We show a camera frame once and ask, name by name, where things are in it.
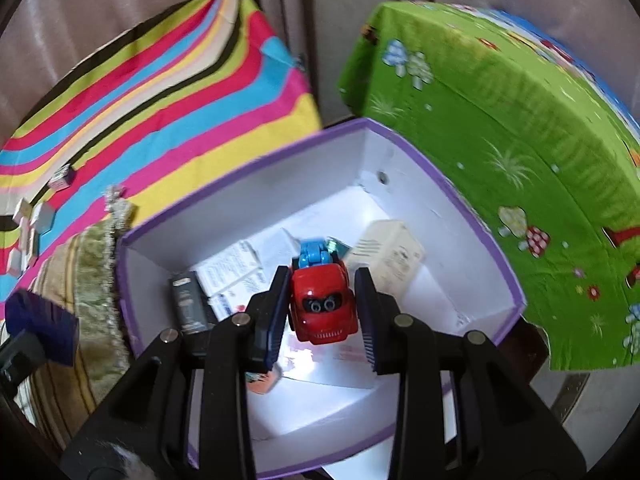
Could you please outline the white box behind logo box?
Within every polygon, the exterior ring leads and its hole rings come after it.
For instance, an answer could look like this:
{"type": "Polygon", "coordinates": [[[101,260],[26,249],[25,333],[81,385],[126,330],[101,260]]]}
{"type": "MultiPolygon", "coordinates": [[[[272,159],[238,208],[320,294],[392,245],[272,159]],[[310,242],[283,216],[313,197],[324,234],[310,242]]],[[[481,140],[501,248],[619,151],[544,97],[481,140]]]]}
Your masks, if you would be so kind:
{"type": "Polygon", "coordinates": [[[12,248],[6,259],[6,273],[19,278],[23,273],[23,253],[18,248],[12,248]]]}

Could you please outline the small white cube box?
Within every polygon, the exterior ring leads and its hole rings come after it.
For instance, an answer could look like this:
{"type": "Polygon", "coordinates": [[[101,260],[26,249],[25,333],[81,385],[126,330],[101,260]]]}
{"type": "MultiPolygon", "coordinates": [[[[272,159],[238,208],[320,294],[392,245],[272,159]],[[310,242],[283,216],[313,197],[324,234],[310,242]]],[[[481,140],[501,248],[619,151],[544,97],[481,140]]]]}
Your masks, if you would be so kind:
{"type": "Polygon", "coordinates": [[[29,220],[32,215],[32,204],[28,200],[21,198],[15,205],[12,220],[16,224],[21,224],[23,220],[29,220]]]}

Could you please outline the white grey box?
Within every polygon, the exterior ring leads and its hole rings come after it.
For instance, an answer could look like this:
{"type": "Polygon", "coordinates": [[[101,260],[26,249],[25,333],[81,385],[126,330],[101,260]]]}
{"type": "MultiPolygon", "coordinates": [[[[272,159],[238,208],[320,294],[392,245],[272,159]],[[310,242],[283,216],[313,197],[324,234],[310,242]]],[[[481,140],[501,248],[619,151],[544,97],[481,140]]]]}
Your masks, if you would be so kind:
{"type": "Polygon", "coordinates": [[[32,208],[29,219],[30,227],[38,234],[50,231],[55,216],[55,209],[48,202],[41,202],[32,208]]]}

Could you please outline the purple white storage box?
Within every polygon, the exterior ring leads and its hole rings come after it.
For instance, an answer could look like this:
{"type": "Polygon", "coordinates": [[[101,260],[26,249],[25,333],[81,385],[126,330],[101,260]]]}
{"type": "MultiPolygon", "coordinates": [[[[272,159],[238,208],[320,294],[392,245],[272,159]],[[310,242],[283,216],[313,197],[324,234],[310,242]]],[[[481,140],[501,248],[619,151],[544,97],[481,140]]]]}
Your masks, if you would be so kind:
{"type": "Polygon", "coordinates": [[[398,381],[364,354],[349,249],[381,249],[376,287],[438,332],[501,340],[526,299],[494,234],[407,140],[355,119],[262,156],[130,231],[118,248],[135,352],[176,324],[171,278],[194,272],[217,318],[285,279],[277,379],[247,396],[259,478],[336,462],[389,438],[398,381]]]}

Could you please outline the teal white medicine box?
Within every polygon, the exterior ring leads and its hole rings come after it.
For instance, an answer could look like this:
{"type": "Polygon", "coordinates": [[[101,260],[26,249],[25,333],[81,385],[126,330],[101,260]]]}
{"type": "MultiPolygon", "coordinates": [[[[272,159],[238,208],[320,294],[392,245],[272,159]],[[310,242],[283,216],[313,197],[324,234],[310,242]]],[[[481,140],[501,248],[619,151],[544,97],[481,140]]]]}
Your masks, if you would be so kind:
{"type": "Polygon", "coordinates": [[[344,259],[350,251],[350,247],[348,245],[334,237],[328,237],[326,239],[326,248],[328,248],[328,252],[337,255],[340,259],[344,259]]]}

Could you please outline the black shaver box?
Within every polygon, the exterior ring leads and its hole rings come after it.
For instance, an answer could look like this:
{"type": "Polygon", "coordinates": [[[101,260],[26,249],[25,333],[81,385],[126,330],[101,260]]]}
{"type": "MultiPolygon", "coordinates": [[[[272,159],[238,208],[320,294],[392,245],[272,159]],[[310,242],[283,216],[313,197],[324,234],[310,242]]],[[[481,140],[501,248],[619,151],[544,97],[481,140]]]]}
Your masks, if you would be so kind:
{"type": "Polygon", "coordinates": [[[184,334],[207,332],[217,324],[198,274],[194,271],[175,274],[169,279],[169,288],[175,316],[184,334]]]}

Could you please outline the white cushion tassel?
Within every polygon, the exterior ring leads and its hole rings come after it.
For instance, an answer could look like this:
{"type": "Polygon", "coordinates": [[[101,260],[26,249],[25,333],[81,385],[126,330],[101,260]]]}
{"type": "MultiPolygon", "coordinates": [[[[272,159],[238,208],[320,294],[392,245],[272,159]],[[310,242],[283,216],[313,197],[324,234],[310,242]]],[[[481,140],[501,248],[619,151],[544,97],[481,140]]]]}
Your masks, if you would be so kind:
{"type": "Polygon", "coordinates": [[[119,184],[109,185],[105,192],[105,211],[110,216],[116,231],[127,231],[130,227],[136,206],[124,196],[125,188],[119,184]]]}

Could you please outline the cream barcode box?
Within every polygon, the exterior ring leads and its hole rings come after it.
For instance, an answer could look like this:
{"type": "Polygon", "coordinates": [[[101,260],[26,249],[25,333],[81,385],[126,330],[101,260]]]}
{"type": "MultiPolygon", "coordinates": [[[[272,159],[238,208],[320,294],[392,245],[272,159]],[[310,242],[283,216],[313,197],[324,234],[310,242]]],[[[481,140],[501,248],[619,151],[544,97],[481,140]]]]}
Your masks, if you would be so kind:
{"type": "Polygon", "coordinates": [[[397,301],[418,273],[424,248],[400,220],[378,220],[364,231],[344,259],[352,281],[360,268],[368,268],[379,292],[397,301]]]}

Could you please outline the green mushroom print cover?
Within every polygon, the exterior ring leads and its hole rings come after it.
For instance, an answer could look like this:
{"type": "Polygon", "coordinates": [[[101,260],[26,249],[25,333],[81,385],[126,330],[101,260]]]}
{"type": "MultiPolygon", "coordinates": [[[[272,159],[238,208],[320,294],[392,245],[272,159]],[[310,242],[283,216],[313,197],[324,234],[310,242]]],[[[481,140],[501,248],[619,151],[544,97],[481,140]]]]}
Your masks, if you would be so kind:
{"type": "Polygon", "coordinates": [[[495,233],[556,370],[639,359],[639,127],[535,26],[462,4],[391,1],[338,90],[404,136],[495,233]]]}

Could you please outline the small white pink medicine box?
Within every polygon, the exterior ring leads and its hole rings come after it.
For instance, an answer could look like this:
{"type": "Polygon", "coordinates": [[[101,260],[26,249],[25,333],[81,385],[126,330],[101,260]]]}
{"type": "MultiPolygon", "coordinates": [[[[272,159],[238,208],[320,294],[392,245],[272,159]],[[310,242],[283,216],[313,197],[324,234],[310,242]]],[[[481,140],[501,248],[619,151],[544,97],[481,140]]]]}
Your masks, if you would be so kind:
{"type": "Polygon", "coordinates": [[[71,164],[65,164],[55,171],[48,181],[48,188],[53,192],[60,192],[69,188],[75,179],[76,171],[71,164]]]}

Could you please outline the white red medicine box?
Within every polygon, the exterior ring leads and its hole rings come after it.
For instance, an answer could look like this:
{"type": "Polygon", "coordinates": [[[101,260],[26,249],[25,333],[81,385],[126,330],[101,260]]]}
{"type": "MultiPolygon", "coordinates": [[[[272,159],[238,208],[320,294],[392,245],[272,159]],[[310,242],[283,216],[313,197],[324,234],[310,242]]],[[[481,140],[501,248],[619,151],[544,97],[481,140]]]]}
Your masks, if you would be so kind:
{"type": "Polygon", "coordinates": [[[235,313],[243,312],[248,306],[250,298],[267,289],[268,285],[262,282],[242,281],[213,294],[208,298],[208,304],[216,319],[222,321],[235,313]]]}

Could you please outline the red toy car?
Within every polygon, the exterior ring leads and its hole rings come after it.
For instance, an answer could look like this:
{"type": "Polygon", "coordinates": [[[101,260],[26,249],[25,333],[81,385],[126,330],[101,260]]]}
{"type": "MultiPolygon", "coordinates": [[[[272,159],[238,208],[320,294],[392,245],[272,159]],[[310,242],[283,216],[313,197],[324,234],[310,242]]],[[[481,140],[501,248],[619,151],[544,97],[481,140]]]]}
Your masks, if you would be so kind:
{"type": "Polygon", "coordinates": [[[357,307],[342,259],[326,240],[303,240],[292,259],[291,330],[300,342],[336,344],[358,332],[357,307]]]}

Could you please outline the striped colourful cloth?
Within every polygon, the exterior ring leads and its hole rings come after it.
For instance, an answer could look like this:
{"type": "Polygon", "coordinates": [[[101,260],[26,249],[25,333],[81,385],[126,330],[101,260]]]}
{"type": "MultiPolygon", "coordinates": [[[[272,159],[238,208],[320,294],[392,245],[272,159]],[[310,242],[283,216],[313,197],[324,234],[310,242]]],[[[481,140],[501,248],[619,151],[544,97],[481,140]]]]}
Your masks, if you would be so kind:
{"type": "Polygon", "coordinates": [[[255,0],[188,0],[68,73],[1,150],[1,252],[18,248],[16,203],[55,209],[48,258],[105,214],[112,184],[138,219],[321,127],[302,70],[255,0]],[[75,179],[48,181],[71,164],[75,179]]]}

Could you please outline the striped velvet cushion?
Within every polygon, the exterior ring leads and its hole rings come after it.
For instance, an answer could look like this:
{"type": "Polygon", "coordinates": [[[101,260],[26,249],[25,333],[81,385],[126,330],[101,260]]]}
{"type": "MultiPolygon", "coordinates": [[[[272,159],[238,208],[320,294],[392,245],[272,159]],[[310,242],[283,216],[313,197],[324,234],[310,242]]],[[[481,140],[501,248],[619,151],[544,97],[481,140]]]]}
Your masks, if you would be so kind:
{"type": "Polygon", "coordinates": [[[72,366],[48,363],[18,389],[27,419],[57,451],[130,367],[132,351],[116,292],[115,249],[130,220],[110,214],[73,235],[44,260],[30,289],[78,318],[72,366]]]}

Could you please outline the white text medicine box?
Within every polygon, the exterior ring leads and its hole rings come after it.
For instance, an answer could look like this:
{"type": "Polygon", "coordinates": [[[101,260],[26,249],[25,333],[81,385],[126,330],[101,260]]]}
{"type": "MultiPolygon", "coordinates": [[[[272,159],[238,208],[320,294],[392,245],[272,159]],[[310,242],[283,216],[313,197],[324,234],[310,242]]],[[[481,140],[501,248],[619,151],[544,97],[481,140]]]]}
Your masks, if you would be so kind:
{"type": "Polygon", "coordinates": [[[198,274],[206,295],[214,296],[259,268],[260,262],[253,247],[246,240],[240,240],[196,264],[193,270],[198,274]]]}

